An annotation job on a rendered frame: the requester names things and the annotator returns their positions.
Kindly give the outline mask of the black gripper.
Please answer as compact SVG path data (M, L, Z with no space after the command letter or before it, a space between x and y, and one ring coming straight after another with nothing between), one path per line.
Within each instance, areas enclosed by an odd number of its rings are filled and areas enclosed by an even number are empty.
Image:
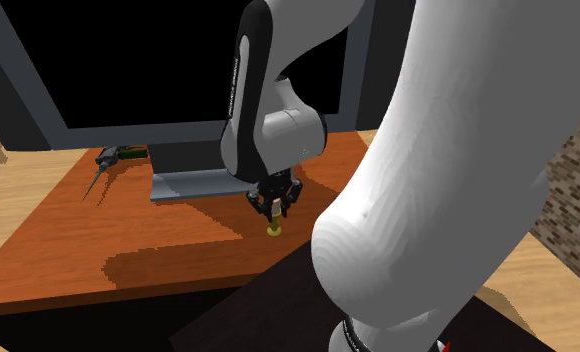
M281 214L286 218L291 205L297 202L302 188L302 182L299 179L293 180L292 170L288 168L268 176L258 184L258 191L248 191L246 198L255 211L265 217L269 217L269 206L267 201L260 201L260 196L266 199L281 198Z

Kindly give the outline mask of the small beige and yellow peg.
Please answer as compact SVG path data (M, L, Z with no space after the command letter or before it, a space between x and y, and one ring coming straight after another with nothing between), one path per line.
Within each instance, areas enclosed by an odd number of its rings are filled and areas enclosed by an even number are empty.
M281 212L281 200L279 198L275 199L271 207L271 220L269 221L267 227L267 234L272 237L279 236L282 232L280 225L280 218L282 216Z

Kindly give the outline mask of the dark robot stand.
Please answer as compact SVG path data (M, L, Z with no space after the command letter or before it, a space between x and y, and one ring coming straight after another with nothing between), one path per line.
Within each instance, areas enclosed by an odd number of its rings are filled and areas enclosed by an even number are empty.
M321 287L305 242L170 342L175 352L328 352L344 316ZM439 340L448 352L556 352L477 297Z

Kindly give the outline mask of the brown wooden desk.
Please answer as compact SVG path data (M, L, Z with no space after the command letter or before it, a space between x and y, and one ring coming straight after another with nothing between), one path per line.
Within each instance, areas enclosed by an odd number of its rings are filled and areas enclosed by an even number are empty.
M0 248L0 316L241 286L304 244L366 152L334 133L299 165L277 237L244 195L152 202L151 165L123 161L88 190L87 153Z

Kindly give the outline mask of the grey framed black monitor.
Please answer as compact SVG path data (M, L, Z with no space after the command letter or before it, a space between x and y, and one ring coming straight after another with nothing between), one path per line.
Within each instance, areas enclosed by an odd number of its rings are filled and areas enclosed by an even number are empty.
M257 190L321 155L286 76L366 0L0 0L0 143L144 144L156 200Z

